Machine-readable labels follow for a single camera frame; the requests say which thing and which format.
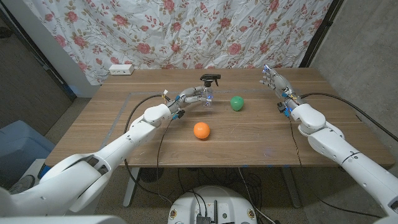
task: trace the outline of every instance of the green ball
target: green ball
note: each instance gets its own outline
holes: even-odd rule
[[[231,107],[235,111],[239,111],[243,107],[243,98],[240,96],[234,96],[231,99]]]

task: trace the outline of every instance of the table leg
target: table leg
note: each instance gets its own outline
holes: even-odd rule
[[[292,205],[295,208],[301,207],[299,193],[297,192],[296,184],[294,182],[293,173],[290,167],[282,167],[282,174],[285,179],[287,190],[289,191]]]
[[[137,180],[139,167],[131,168],[132,176]],[[128,207],[131,205],[132,197],[134,196],[134,192],[136,189],[136,183],[129,177],[129,183],[127,184],[126,194],[124,194],[123,206]]]

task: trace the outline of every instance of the power strip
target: power strip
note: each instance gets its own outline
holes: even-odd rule
[[[112,65],[109,68],[111,75],[131,75],[134,71],[134,67],[130,65]]]

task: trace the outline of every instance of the orange ball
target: orange ball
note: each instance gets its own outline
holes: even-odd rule
[[[193,127],[193,133],[197,138],[205,139],[210,134],[210,127],[206,123],[199,122]]]

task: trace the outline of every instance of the blue bin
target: blue bin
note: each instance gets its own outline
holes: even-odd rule
[[[45,159],[55,145],[23,121],[0,129],[0,186],[8,189],[35,159]]]

